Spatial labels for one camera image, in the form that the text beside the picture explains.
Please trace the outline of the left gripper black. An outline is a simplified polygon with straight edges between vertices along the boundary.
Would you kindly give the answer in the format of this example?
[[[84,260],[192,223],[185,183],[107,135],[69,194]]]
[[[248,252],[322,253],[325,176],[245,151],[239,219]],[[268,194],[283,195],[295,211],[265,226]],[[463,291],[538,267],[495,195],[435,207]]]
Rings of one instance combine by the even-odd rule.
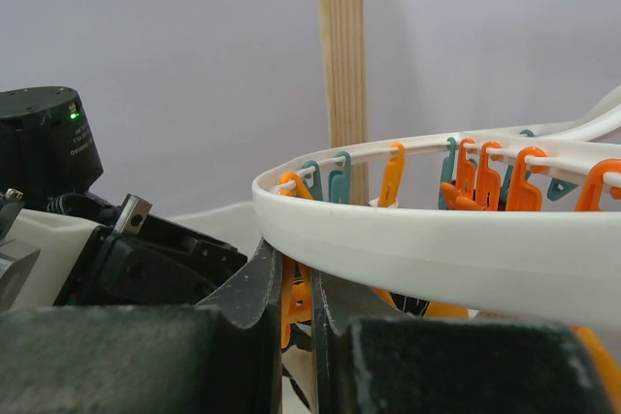
[[[150,210],[132,194],[120,206],[91,193],[53,198],[54,213],[96,223],[54,303],[195,304],[246,264],[234,245]]]

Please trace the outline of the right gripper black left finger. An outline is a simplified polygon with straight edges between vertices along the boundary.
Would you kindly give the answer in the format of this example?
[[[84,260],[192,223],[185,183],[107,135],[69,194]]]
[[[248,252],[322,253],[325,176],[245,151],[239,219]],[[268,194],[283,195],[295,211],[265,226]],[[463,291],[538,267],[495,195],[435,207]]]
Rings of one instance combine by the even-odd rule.
[[[5,413],[278,413],[282,257],[253,257],[194,305],[1,316]]]

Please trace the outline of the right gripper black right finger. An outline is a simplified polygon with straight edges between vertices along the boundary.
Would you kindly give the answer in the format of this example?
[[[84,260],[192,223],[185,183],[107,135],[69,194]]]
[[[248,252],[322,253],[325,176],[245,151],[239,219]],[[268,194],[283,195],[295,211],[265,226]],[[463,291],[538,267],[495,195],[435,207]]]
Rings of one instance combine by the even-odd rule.
[[[610,413],[581,342],[538,320],[426,319],[315,272],[319,413]]]

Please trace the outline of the white round clip hanger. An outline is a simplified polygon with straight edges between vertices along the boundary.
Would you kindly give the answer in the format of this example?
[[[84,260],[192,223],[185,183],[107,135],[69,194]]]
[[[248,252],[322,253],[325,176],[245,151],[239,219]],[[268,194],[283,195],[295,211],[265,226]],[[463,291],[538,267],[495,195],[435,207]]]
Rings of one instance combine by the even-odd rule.
[[[442,207],[343,198],[357,163],[447,158]],[[590,327],[620,325],[620,94],[573,122],[317,151],[252,184],[263,238],[313,269],[408,295]]]

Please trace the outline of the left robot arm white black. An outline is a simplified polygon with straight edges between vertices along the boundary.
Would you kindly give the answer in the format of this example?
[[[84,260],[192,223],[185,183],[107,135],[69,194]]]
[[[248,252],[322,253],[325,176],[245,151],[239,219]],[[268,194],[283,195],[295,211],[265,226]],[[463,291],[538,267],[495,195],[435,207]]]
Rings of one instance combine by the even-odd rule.
[[[245,263],[234,245],[159,218],[146,200],[114,205],[70,87],[1,95],[1,306],[194,304]]]

